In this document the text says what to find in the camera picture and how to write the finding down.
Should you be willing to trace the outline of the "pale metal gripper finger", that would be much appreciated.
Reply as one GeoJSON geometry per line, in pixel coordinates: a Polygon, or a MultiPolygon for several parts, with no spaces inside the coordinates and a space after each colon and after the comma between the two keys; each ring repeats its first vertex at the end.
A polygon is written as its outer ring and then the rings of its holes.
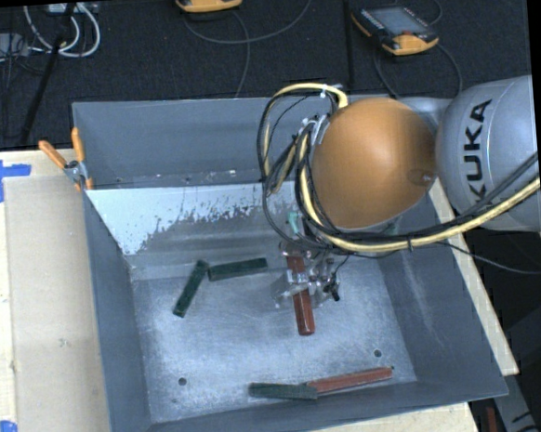
{"type": "Polygon", "coordinates": [[[300,292],[300,282],[294,273],[285,273],[270,284],[270,293],[275,308],[281,308],[286,298],[300,292]]]}
{"type": "Polygon", "coordinates": [[[310,303],[314,308],[320,308],[329,299],[329,292],[325,291],[325,285],[328,283],[327,276],[310,273],[307,280],[310,303]]]}

